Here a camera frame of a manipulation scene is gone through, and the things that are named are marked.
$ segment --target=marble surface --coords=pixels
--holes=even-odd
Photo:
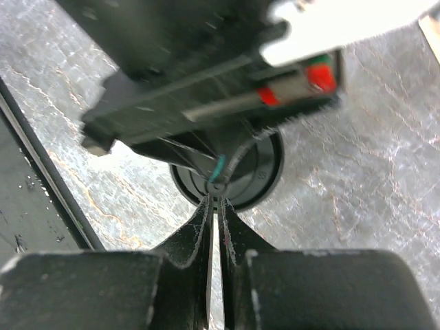
[[[103,158],[78,145],[80,114],[116,66],[50,0],[0,0],[0,16],[0,76],[105,247],[166,238],[194,210],[167,165],[121,144]],[[398,253],[440,320],[440,66],[417,26],[344,58],[343,105],[283,127],[280,184],[243,218],[278,248]],[[211,327],[221,329],[218,256],[213,287]]]

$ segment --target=green component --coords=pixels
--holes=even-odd
[[[316,64],[327,64],[328,66],[332,65],[331,57],[328,54],[323,54],[319,56],[315,56],[312,58],[309,58],[305,61],[306,66],[312,66]]]
[[[226,161],[226,156],[221,155],[219,157],[217,165],[214,168],[214,172],[212,172],[212,175],[208,180],[210,183],[214,182],[214,180],[220,175],[221,170],[223,170],[223,167],[225,166],[225,161]]]

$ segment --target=circular disc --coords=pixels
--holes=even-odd
[[[283,140],[280,133],[275,133],[256,141],[240,161],[226,187],[209,184],[187,168],[170,165],[170,171],[177,188],[192,204],[198,205],[210,192],[212,195],[227,197],[239,212],[254,207],[271,193],[281,176],[283,162]],[[214,209],[217,209],[216,198]]]

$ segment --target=black metal frame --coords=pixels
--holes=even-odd
[[[17,143],[21,145],[33,171],[53,199],[53,205],[60,215],[60,222],[69,228],[71,235],[82,249],[104,250],[98,236],[90,226],[86,216],[74,199],[72,193],[56,170],[47,151],[20,110],[17,102],[0,79],[1,119],[14,132]]]

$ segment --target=red component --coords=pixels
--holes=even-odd
[[[309,83],[319,87],[324,93],[335,91],[338,86],[331,68],[326,64],[309,66],[306,68],[306,75]]]
[[[256,92],[259,94],[260,99],[267,105],[274,107],[280,105],[281,102],[276,98],[275,93],[267,87],[258,88]]]

